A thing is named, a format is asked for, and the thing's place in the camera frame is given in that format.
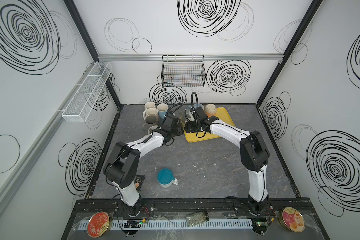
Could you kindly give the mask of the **blue butterfly mug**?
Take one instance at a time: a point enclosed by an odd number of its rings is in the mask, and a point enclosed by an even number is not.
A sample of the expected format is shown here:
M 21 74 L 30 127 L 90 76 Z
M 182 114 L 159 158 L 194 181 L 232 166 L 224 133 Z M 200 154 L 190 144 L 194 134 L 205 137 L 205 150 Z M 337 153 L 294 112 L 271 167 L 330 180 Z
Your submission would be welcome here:
M 202 104 L 197 104 L 197 105 L 194 104 L 194 107 L 195 107 L 195 108 L 201 107 L 201 108 L 204 110 L 204 106 L 203 106 Z

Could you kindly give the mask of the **cream and orange mug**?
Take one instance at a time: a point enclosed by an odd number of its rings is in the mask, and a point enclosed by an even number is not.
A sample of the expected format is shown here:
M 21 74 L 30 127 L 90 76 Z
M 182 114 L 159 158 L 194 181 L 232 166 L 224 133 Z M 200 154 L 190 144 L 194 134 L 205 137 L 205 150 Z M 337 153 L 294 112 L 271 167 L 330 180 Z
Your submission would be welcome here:
M 214 104 L 208 104 L 205 106 L 205 113 L 208 117 L 215 116 L 217 113 L 217 107 Z

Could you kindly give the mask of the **cream speckled mug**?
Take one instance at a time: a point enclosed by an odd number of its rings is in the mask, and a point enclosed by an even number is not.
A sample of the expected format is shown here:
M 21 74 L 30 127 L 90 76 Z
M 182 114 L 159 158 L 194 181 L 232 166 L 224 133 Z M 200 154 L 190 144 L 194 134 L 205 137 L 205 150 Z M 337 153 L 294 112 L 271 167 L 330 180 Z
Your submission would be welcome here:
M 154 125 L 154 126 L 151 126 L 149 129 L 148 129 L 148 134 L 151 134 L 155 129 L 158 128 L 158 125 Z

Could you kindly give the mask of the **light blue mug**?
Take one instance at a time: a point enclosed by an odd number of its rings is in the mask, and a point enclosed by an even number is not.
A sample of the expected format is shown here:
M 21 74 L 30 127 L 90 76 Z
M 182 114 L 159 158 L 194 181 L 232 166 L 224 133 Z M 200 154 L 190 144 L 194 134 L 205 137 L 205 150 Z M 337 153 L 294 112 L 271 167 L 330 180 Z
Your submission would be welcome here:
M 163 120 L 168 112 L 169 106 L 167 104 L 158 104 L 157 110 L 159 113 L 159 117 L 161 120 Z

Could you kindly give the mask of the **grey mug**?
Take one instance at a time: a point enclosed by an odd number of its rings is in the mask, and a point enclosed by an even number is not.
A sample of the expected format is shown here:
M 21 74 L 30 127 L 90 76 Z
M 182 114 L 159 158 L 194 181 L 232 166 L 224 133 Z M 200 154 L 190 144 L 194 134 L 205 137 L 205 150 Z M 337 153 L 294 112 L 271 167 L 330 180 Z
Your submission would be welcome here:
M 146 116 L 144 121 L 145 122 L 142 125 L 143 131 L 148 131 L 149 128 L 158 124 L 158 119 L 156 116 Z

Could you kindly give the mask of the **pink mug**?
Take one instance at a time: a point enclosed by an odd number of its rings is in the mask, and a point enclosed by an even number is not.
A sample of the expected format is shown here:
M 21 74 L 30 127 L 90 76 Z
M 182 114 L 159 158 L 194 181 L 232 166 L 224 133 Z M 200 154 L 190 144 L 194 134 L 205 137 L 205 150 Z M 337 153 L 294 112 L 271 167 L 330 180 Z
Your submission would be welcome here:
M 155 118 L 159 118 L 159 112 L 156 108 L 149 108 L 144 110 L 143 112 L 143 118 L 146 118 L 148 116 L 154 116 Z

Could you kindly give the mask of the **white mug with ribbed base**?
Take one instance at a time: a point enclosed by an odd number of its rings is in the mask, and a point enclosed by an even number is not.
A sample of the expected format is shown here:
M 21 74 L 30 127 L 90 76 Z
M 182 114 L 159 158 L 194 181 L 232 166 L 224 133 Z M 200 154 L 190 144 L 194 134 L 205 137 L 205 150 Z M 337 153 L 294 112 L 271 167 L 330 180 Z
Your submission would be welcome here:
M 151 108 L 156 108 L 156 104 L 154 102 L 147 102 L 144 105 L 145 110 L 151 109 Z

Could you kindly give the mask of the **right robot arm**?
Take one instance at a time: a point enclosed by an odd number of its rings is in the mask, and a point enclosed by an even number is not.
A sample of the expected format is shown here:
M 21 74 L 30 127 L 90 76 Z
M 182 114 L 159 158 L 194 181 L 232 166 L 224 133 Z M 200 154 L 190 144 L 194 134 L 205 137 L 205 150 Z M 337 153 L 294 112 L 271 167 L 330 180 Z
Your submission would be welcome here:
M 197 138 L 203 138 L 207 133 L 214 134 L 240 149 L 241 162 L 249 175 L 249 212 L 259 216 L 269 203 L 266 170 L 270 153 L 261 133 L 241 130 L 216 116 L 207 116 L 199 107 L 198 95 L 195 92 L 191 94 L 190 113 L 193 119 L 186 118 L 185 131 L 187 133 L 195 133 Z

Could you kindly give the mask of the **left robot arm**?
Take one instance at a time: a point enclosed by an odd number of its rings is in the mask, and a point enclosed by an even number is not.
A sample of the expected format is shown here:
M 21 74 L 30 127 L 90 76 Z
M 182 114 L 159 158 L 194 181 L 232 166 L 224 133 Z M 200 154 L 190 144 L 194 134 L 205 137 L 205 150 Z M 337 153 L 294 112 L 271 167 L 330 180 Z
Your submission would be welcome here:
M 106 182 L 116 187 L 123 207 L 129 212 L 129 215 L 136 216 L 141 208 L 141 195 L 138 193 L 134 182 L 139 161 L 156 148 L 170 146 L 175 137 L 184 134 L 181 119 L 174 114 L 182 106 L 182 104 L 171 106 L 164 119 L 152 133 L 133 142 L 116 143 L 105 163 L 103 173 Z

